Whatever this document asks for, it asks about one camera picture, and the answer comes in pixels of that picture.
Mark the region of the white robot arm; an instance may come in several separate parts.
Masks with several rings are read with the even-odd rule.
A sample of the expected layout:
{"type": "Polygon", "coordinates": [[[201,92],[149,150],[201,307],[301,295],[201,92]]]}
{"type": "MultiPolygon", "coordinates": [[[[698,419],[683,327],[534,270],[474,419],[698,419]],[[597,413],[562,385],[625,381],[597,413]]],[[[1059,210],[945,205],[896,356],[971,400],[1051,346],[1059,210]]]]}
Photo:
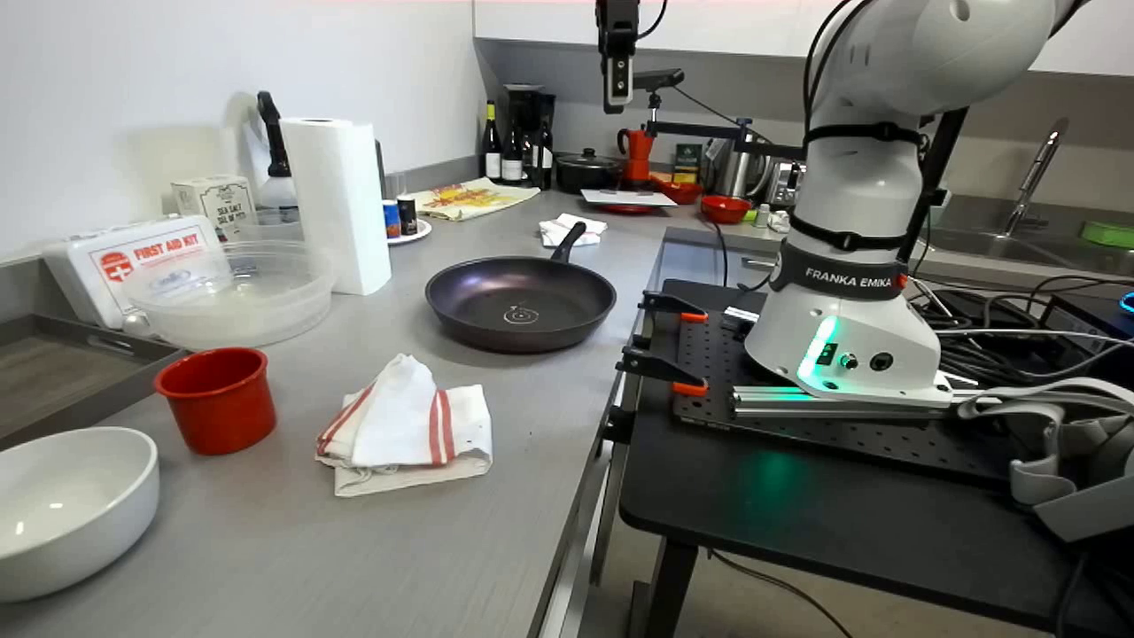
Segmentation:
{"type": "Polygon", "coordinates": [[[851,0],[803,71],[803,183],[746,351],[811,398],[951,403],[900,258],[930,118],[1015,86],[1083,0],[851,0]]]}

